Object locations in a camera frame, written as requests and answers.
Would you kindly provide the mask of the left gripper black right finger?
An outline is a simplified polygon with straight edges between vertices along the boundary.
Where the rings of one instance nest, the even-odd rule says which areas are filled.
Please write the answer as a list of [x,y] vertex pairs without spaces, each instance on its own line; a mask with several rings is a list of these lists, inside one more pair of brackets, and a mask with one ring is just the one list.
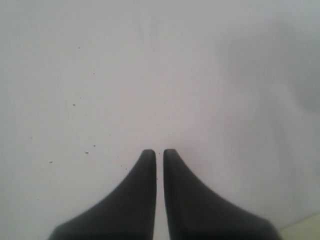
[[172,240],[279,240],[275,227],[223,199],[188,168],[175,149],[163,153],[164,199]]

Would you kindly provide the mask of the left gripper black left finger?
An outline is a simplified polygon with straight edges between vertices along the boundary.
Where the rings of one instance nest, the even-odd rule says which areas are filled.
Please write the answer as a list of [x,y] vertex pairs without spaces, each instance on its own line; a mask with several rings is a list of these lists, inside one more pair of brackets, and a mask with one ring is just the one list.
[[156,198],[156,154],[146,149],[108,196],[59,225],[49,239],[151,240],[154,236]]

